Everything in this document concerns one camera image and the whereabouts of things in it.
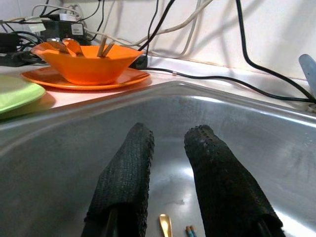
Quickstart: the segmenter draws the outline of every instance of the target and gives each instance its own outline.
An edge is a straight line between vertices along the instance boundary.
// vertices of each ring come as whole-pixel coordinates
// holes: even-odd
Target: white label
[[[82,24],[72,24],[71,32],[74,36],[83,36],[83,25]]]
[[[33,32],[33,33],[46,30],[44,24],[42,23],[41,19],[39,19],[39,18],[30,19],[30,20],[27,20],[27,22],[38,22],[38,24],[29,24],[29,28],[30,28],[31,32]]]

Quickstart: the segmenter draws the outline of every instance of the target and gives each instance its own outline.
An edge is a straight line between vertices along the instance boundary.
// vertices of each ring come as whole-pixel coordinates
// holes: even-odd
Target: countertop
[[[158,58],[158,57],[151,57],[149,59],[150,67],[158,67],[158,68],[166,68],[171,69],[173,71],[182,72],[189,75],[195,76],[229,76],[236,79],[243,80],[249,84],[252,84],[264,91],[269,93],[283,95],[283,96],[297,96],[304,98],[297,89],[292,87],[291,85],[283,82],[280,79],[277,79],[273,76],[250,72],[245,70],[238,70],[238,69],[229,69],[220,66],[213,66],[208,64],[202,64],[197,62],[189,62],[183,60],[176,60],[176,59],[167,59],[167,58]],[[23,66],[18,68],[12,67],[2,67],[0,66],[0,74],[1,75],[8,75],[8,76],[15,76],[21,77],[20,74],[22,72],[30,71],[37,69],[39,65],[29,65]],[[48,110],[51,108],[61,107],[81,101],[92,100],[95,98],[104,98],[106,99],[107,96],[121,93],[124,91],[130,91],[138,88],[147,87],[150,85],[155,85],[171,80],[181,80],[186,81],[202,86],[206,86],[209,88],[238,94],[240,96],[245,96],[269,103],[273,103],[276,105],[286,106],[289,108],[293,108],[300,111],[305,111],[307,108],[307,103],[303,102],[288,102],[288,101],[280,101],[276,99],[272,99],[261,95],[249,88],[241,86],[239,84],[228,82],[219,79],[213,80],[197,80],[197,79],[187,79],[180,76],[175,76],[169,73],[164,72],[157,72],[157,71],[149,71],[151,74],[151,78],[139,84],[131,85],[128,87],[122,87],[119,89],[111,89],[111,90],[100,90],[100,91],[72,91],[72,90],[62,90],[53,87],[45,87],[46,94],[38,101],[32,102],[28,105],[22,106],[15,110],[9,111],[0,115],[0,119],[5,119],[17,115],[29,114],[34,113],[37,111]],[[305,89],[309,90],[307,81],[305,79],[294,79],[297,83],[303,86]]]

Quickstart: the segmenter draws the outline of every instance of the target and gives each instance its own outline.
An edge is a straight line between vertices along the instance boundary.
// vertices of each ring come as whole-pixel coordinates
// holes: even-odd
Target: orange plate
[[[114,89],[127,85],[132,85],[144,81],[150,77],[149,73],[142,72],[136,69],[127,68],[118,79],[109,85],[76,85],[64,79],[52,67],[40,68],[29,72],[24,72],[21,76],[31,82],[40,85],[48,85],[61,89],[70,90],[104,90]]]

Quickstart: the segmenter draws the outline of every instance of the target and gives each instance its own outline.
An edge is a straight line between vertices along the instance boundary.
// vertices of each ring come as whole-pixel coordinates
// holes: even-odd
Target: white cable
[[[79,4],[69,5],[68,7],[71,7],[71,8],[72,8],[72,9],[74,9],[74,10],[76,10],[76,8],[78,8],[78,9],[79,9],[79,11],[80,11],[79,16],[83,16],[83,10],[82,10],[82,8],[80,7],[80,5],[79,5]]]
[[[191,14],[191,16],[185,20],[182,24],[180,25],[177,25],[177,26],[174,26],[174,27],[171,27],[171,28],[168,28],[168,29],[165,29],[165,30],[161,30],[161,31],[158,31],[156,35],[161,35],[161,34],[166,34],[166,33],[169,33],[169,32],[173,32],[173,31],[177,31],[185,26],[187,26],[191,21],[193,21],[195,19],[195,17],[204,9],[206,8],[213,0],[206,0],[195,12],[193,12]],[[97,35],[103,35],[103,36],[107,36],[108,38],[122,44],[122,45],[125,45],[125,46],[137,46],[139,44],[141,44],[142,42],[146,41],[147,40],[147,36],[143,37],[141,40],[137,41],[136,43],[125,43],[125,42],[122,42],[121,40],[113,37],[113,36],[110,36],[108,34],[105,34],[103,32],[97,32],[97,31],[91,31],[89,30],[88,28],[84,28],[86,31],[92,33],[92,34],[97,34]]]
[[[68,11],[72,11],[76,14],[78,14],[79,16],[81,16],[81,14],[79,12],[77,12],[76,10],[72,9],[72,8],[68,8],[68,7],[63,7],[63,6],[55,6],[55,5],[50,5],[50,4],[38,4],[35,5],[32,9],[32,16],[34,15],[34,10],[39,7],[39,6],[48,6],[48,7],[53,7],[53,8],[60,8],[60,9],[64,9],[64,10],[68,10]]]
[[[107,20],[105,21],[105,24],[104,24],[104,27],[103,27],[103,32],[105,32],[105,29],[106,29],[106,27],[107,27],[107,25],[108,25],[108,22],[109,22],[109,19],[110,19],[110,16],[111,16],[111,12],[112,12],[112,9],[113,9],[113,7],[114,7],[114,3],[115,3],[116,1],[117,1],[117,0],[113,0],[111,6],[110,6],[110,8],[109,8],[109,14],[108,14]]]
[[[16,20],[23,20],[25,17],[21,16],[21,17],[15,17],[15,18],[12,18],[12,19],[9,19],[7,21],[16,21]]]
[[[201,6],[201,3],[202,3],[202,0],[197,0],[196,10],[198,10],[198,8]],[[192,27],[191,27],[186,45],[184,46],[184,49],[176,58],[180,58],[181,56],[183,56],[187,52],[188,47],[189,47],[190,42],[191,42],[191,39],[192,39],[192,36],[193,36],[193,33],[194,33],[194,30],[196,29],[197,21],[198,21],[198,16],[196,16],[192,22]]]

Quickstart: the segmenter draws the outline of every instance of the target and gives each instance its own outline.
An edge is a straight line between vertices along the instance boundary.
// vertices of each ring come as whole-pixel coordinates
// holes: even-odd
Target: black cable
[[[175,72],[173,70],[169,70],[169,69],[164,69],[164,68],[144,68],[144,70],[151,70],[151,71],[161,71],[161,72],[168,72],[168,73],[172,73],[172,74],[176,74],[182,77],[186,77],[186,78],[191,78],[191,79],[199,79],[199,80],[210,80],[210,79],[223,79],[223,80],[229,80],[229,81],[233,81],[236,83],[239,83],[241,85],[244,85],[250,89],[253,89],[254,91],[263,94],[265,96],[274,98],[274,99],[278,99],[278,100],[288,100],[288,101],[300,101],[300,102],[310,102],[310,99],[305,99],[305,98],[294,98],[294,97],[285,97],[285,96],[279,96],[279,95],[273,95],[270,93],[267,93],[263,90],[260,90],[258,88],[256,88],[253,85],[250,85],[244,81],[235,79],[235,78],[230,78],[230,77],[225,77],[225,76],[205,76],[205,77],[198,77],[198,76],[191,76],[191,75],[187,75],[184,73],[179,73],[179,72]]]
[[[3,23],[1,23],[1,26],[2,26],[2,28],[4,29],[4,31],[5,31],[6,33],[8,33],[8,30],[6,29],[6,27],[4,27]]]
[[[40,44],[40,43],[43,43],[43,39],[41,39],[39,36],[31,33],[31,32],[28,32],[28,31],[14,31],[12,33],[15,33],[15,34],[26,34],[26,35],[30,35],[30,36],[33,36],[35,37],[37,40],[38,40],[38,43],[37,44]]]
[[[28,24],[38,24],[38,23],[42,23],[42,22],[24,22],[23,20],[21,20],[21,21],[0,21],[0,24],[2,24],[2,23],[28,25]]]
[[[25,37],[25,36],[21,36],[21,35],[18,35],[18,36],[20,39],[28,40],[32,44],[37,45],[37,43],[34,40],[30,39],[29,37]]]
[[[20,59],[26,63],[41,63],[41,64],[46,64],[45,61],[41,60],[39,57],[36,55],[32,54],[30,51],[24,51],[23,54],[21,54]]]
[[[19,51],[23,51],[23,50],[26,49],[27,47],[33,48],[35,45],[34,45],[33,43],[31,43],[31,42],[28,42],[28,43],[26,43],[26,44],[19,44],[19,46],[21,46],[21,47],[19,48]]]
[[[162,17],[160,19],[160,21],[158,22],[154,32],[152,33],[152,36],[150,36],[150,38],[138,49],[138,51],[142,51],[152,40],[153,38],[156,36],[158,30],[160,29],[161,25],[163,24],[169,9],[171,8],[172,4],[174,3],[175,0],[170,0],[170,2],[168,3],[166,9],[164,10]]]
[[[4,23],[6,26],[8,26],[10,28],[10,30],[14,31],[14,29],[8,24],[8,23]]]
[[[43,11],[41,12],[40,16],[43,16],[44,13],[46,12],[46,9],[47,9],[47,6],[44,7]]]
[[[98,27],[97,31],[100,30],[100,28],[101,28],[101,26],[103,24],[103,21],[104,21],[104,0],[102,1],[102,19],[101,19],[101,22],[99,24],[99,27]],[[89,41],[93,41],[96,37],[97,37],[97,34],[95,34],[92,39],[89,39]]]
[[[92,13],[90,16],[87,16],[86,18],[83,18],[83,19],[78,20],[77,22],[79,22],[79,21],[84,21],[84,20],[86,20],[86,19],[88,19],[88,18],[94,16],[94,15],[97,13],[97,11],[99,10],[100,4],[101,4],[101,0],[98,0],[98,6],[97,6],[97,9],[95,9],[94,13]]]
[[[280,79],[286,81],[287,83],[291,84],[292,86],[297,88],[299,91],[301,91],[307,98],[309,98],[309,102],[316,104],[315,97],[313,97],[307,90],[305,90],[299,84],[297,84],[296,82],[292,81],[290,78],[287,78],[286,76],[284,76],[280,73],[277,73],[277,72],[272,71],[268,68],[265,68],[265,67],[262,67],[258,64],[255,64],[254,62],[252,62],[250,60],[248,53],[247,53],[246,36],[245,36],[245,29],[244,29],[244,25],[243,25],[243,16],[242,16],[242,8],[241,8],[240,0],[236,0],[236,4],[237,4],[239,28],[240,28],[240,35],[241,35],[242,53],[243,53],[243,57],[245,58],[245,61],[253,68],[256,68],[256,69],[261,70],[263,72],[269,73],[269,74],[271,74],[277,78],[280,78]]]
[[[152,18],[150,24],[149,24],[149,28],[148,28],[148,32],[147,32],[147,40],[149,40],[149,38],[150,38],[150,30],[151,30],[151,28],[152,28],[154,19],[155,19],[157,13],[158,13],[158,7],[159,7],[159,0],[156,1],[155,13],[154,13],[154,15],[153,15],[153,18]],[[149,43],[148,43],[148,45],[147,45],[146,57],[148,56],[148,51],[149,51]]]

